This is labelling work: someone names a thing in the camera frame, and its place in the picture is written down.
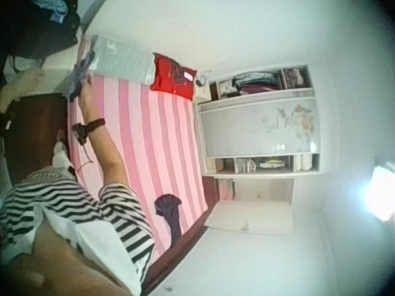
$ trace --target red pillow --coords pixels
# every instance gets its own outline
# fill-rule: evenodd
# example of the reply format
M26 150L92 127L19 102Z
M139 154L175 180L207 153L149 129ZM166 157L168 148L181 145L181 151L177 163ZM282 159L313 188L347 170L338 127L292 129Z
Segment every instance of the red pillow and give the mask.
M155 80L151 91L164 91L192 100L196 71L181 67L175 60L155 53Z

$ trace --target bedroom floor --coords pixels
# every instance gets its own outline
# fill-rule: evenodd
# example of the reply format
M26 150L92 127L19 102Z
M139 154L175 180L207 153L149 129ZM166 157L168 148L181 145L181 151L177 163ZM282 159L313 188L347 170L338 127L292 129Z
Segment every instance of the bedroom floor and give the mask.
M21 182L35 170L51 165L56 135L67 128L67 105L60 94L23 97L5 136L6 159L11 182Z

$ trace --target black wristwatch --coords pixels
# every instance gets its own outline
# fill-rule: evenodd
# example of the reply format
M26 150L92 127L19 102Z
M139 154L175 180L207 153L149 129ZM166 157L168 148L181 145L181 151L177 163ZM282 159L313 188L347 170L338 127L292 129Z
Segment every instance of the black wristwatch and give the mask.
M78 143L83 145L86 143L86 138L88 137L88 133L92 133L96 128L105 125L106 121L104 118L99 118L89 122L87 125L82 125L81 123L77 123L72 126L73 134L76 137Z

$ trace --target pink striped bedsheet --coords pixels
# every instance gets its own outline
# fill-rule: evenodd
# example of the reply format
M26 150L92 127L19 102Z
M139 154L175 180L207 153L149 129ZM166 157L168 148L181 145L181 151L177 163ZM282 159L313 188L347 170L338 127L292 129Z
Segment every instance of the pink striped bedsheet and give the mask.
M180 224L186 232L207 210L192 104L182 97L150 91L149 86L126 80L94 76L95 103L127 167L130 186L155 235L154 261L170 247L170 228L156 215L154 202L162 194L182 201ZM78 104L69 104L69 131L83 122ZM69 133L70 155L78 170L88 161L82 146ZM93 163L78 172L82 185L97 197L102 171L91 144L85 144Z

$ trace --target striped shirt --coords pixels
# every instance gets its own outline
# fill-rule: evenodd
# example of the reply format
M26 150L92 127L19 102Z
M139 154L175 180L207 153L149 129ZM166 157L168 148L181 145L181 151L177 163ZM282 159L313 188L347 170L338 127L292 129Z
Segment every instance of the striped shirt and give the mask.
M2 264L31 253L43 213L72 247L106 270L133 295L154 253L154 240L134 191L104 186L99 200L73 178L49 167L13 187L0 209Z

